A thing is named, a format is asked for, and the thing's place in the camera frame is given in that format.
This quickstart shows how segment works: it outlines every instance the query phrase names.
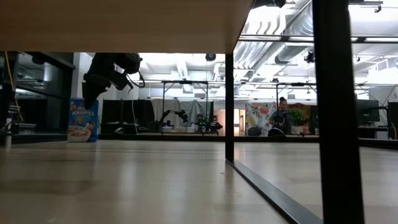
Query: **woman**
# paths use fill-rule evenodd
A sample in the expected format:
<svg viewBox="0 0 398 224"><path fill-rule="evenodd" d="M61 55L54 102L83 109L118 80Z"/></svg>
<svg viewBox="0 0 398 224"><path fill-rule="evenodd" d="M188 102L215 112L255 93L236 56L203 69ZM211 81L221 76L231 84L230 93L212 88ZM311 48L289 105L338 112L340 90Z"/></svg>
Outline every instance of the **woman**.
<svg viewBox="0 0 398 224"><path fill-rule="evenodd" d="M195 128L195 131L200 133L200 132L202 132L202 129L201 129L202 122L204 122L203 115L202 114L198 114L197 115L197 121L195 123L192 123L191 127Z"/></svg>
<svg viewBox="0 0 398 224"><path fill-rule="evenodd" d="M279 109L269 118L269 123L273 128L282 130L285 134L292 131L293 119L287 109L287 100L284 97L279 98Z"/></svg>

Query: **potted plant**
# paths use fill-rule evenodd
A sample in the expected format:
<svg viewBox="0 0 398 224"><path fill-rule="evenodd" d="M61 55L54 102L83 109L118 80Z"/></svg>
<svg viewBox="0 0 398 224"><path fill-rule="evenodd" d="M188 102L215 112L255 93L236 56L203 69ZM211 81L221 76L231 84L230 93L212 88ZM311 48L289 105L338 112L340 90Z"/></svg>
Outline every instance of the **potted plant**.
<svg viewBox="0 0 398 224"><path fill-rule="evenodd" d="M306 123L304 111L299 109L291 109L289 110L289 115L293 120L292 134L303 133Z"/></svg>

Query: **wooden floor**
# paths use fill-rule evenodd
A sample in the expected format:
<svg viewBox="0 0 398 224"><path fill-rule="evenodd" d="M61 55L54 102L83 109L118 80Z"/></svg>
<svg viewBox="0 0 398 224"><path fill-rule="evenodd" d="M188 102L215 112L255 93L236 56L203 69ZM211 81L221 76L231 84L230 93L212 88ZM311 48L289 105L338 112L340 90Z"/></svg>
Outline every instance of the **wooden floor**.
<svg viewBox="0 0 398 224"><path fill-rule="evenodd" d="M318 144L235 143L235 157L322 217ZM361 148L361 168L366 223L397 223L398 152Z"/></svg>
<svg viewBox="0 0 398 224"><path fill-rule="evenodd" d="M236 159L322 217L318 144L235 147ZM397 223L398 152L363 148L361 162L366 223ZM223 143L50 142L0 150L0 223L132 222L285 223L225 164Z"/></svg>
<svg viewBox="0 0 398 224"><path fill-rule="evenodd" d="M0 223L285 223L212 142L0 150Z"/></svg>

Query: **poster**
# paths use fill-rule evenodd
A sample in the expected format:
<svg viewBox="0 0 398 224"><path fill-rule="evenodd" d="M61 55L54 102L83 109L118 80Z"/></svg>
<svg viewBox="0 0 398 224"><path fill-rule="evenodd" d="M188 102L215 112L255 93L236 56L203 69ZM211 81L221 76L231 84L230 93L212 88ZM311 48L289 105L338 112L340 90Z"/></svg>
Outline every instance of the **poster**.
<svg viewBox="0 0 398 224"><path fill-rule="evenodd" d="M269 118L276 111L276 102L251 103L246 102L246 135L268 136L272 125Z"/></svg>
<svg viewBox="0 0 398 224"><path fill-rule="evenodd" d="M98 139L98 100L90 110L85 109L84 99L70 100L68 141L95 142Z"/></svg>

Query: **cereal box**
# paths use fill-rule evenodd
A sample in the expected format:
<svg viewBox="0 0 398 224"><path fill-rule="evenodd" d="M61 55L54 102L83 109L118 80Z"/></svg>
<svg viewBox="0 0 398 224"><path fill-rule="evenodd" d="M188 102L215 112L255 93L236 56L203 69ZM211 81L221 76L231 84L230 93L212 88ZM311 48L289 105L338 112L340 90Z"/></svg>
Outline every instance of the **cereal box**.
<svg viewBox="0 0 398 224"><path fill-rule="evenodd" d="M69 109L68 141L95 142L98 139L98 100L90 110L85 109L85 100L72 98Z"/></svg>

